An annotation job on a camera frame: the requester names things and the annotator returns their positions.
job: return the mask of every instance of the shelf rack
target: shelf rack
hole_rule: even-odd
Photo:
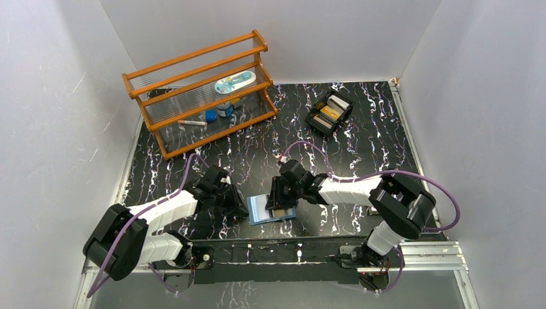
[[[122,74],[129,96],[136,100],[146,127],[159,143],[166,159],[180,155],[218,138],[277,115],[267,95],[273,80],[261,63],[267,43],[257,30],[148,68]],[[256,80],[232,93],[214,90],[217,80],[241,71],[252,71]],[[170,88],[153,98],[150,91]],[[240,98],[243,107],[230,118],[206,127],[180,125],[179,120],[205,121],[203,112]]]

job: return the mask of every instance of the white wall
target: white wall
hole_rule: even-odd
[[[400,89],[482,308],[544,308],[546,3],[444,0]],[[453,212],[444,204],[443,221]]]
[[[102,1],[139,69],[258,29],[276,83],[399,77],[439,3]]]
[[[135,133],[134,69],[98,0],[1,1],[2,308],[73,306]]]

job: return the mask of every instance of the black box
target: black box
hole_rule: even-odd
[[[345,101],[345,103],[348,104],[348,107],[344,109],[344,111],[341,113],[341,116],[337,118],[334,122],[329,122],[324,119],[324,117],[321,117],[320,120],[316,120],[314,117],[320,114],[320,110],[323,109],[325,106],[328,105],[328,98],[331,95],[335,95],[336,97],[340,98],[341,100]],[[309,111],[307,116],[305,117],[305,122],[308,123],[310,126],[317,129],[319,132],[326,136],[332,135],[332,133],[337,129],[339,124],[351,115],[351,112],[353,111],[353,104],[354,102],[346,98],[345,96],[341,95],[339,92],[332,90],[327,95],[325,95],[321,100],[319,100]]]

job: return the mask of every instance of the black marble tabletop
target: black marble tabletop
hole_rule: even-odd
[[[304,119],[312,104],[331,88],[355,105],[346,123],[333,136],[324,138]],[[279,109],[277,117],[195,149],[208,164],[230,171],[245,203],[248,196],[270,192],[271,179],[278,175],[280,154],[297,140],[311,142],[328,154],[338,176],[362,176],[387,169],[418,172],[387,82],[284,84],[270,87],[268,92]],[[173,192],[182,181],[190,153],[163,159],[154,135],[143,125],[125,205],[139,205]],[[322,156],[311,147],[296,146],[290,157],[315,174],[326,172]],[[193,163],[190,176],[197,177],[203,171],[203,166]],[[288,238],[367,234],[381,222],[379,216],[366,215],[362,206],[342,203],[325,206],[300,200],[296,214],[292,220],[252,226],[248,218],[222,217],[209,210],[165,229],[177,230],[190,239]]]

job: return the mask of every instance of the white pen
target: white pen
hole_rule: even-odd
[[[193,120],[179,120],[179,124],[194,124],[196,126],[206,126],[207,123],[204,121],[193,121]]]

